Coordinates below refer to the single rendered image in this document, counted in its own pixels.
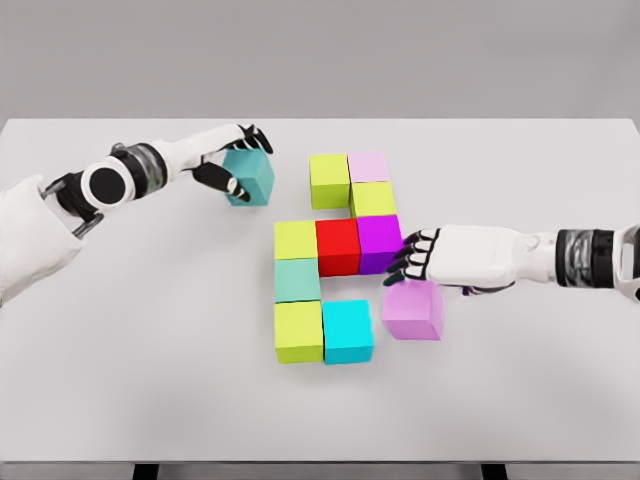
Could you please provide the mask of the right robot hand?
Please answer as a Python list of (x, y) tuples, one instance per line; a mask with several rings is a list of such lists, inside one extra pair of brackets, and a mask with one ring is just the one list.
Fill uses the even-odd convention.
[(386, 268), (383, 285), (430, 281), (465, 296), (496, 293), (517, 280), (513, 253), (522, 234), (503, 227), (452, 225), (411, 233)]

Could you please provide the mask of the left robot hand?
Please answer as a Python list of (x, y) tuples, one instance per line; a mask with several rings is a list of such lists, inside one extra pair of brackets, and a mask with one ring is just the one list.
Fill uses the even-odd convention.
[(226, 150), (262, 150), (273, 154), (273, 147), (264, 132), (255, 124), (227, 124), (188, 138), (184, 145), (180, 171), (191, 171), (193, 178), (214, 190), (248, 203), (251, 194), (226, 168), (206, 157)]

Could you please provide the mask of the teal cube block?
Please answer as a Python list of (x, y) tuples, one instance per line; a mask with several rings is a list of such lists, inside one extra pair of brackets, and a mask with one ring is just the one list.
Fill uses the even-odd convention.
[(267, 153), (261, 149), (227, 150), (222, 166), (227, 169), (249, 193), (250, 201), (227, 196), (233, 206), (266, 206), (275, 180)]

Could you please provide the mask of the orchid pink cube block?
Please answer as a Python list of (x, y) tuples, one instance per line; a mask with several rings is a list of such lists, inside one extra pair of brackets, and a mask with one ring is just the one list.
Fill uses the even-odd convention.
[(381, 318), (397, 340), (441, 340), (444, 298), (439, 286), (431, 281), (407, 280), (388, 287)]

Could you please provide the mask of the purple cube block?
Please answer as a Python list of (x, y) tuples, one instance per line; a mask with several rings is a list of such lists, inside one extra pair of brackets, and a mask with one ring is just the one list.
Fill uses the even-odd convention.
[(356, 221), (361, 250), (359, 274), (381, 274), (403, 245), (398, 217), (365, 216)]

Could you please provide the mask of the yellow-green cube block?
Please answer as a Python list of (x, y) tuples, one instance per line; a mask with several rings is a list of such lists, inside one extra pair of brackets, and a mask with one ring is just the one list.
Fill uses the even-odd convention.
[(354, 218), (396, 214), (391, 183), (359, 182), (351, 185), (350, 213)]
[(321, 302), (275, 304), (274, 348), (280, 364), (322, 363), (324, 332)]
[(274, 224), (274, 259), (317, 258), (316, 223), (313, 220)]
[(345, 209), (349, 206), (350, 173), (346, 154), (309, 157), (313, 210)]

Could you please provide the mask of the pale pink cube block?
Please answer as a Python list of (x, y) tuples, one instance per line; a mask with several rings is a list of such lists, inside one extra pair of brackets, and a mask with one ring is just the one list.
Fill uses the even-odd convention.
[(383, 152), (349, 152), (347, 161), (352, 183), (389, 180), (386, 157)]

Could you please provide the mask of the red cube block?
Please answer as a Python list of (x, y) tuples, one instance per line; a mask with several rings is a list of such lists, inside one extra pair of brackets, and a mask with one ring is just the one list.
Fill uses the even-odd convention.
[(321, 277), (352, 276), (359, 272), (361, 249), (353, 218), (315, 222)]

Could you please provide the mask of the cyan cube block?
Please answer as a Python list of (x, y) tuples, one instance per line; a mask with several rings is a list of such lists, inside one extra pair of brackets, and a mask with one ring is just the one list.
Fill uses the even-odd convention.
[(326, 364), (355, 364), (371, 360), (374, 335), (366, 300), (324, 301), (322, 321)]

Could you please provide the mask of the sea-green cube block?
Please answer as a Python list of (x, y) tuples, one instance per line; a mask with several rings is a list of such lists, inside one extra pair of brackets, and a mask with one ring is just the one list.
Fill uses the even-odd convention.
[(320, 299), (320, 277), (316, 258), (275, 261), (275, 303), (319, 301)]

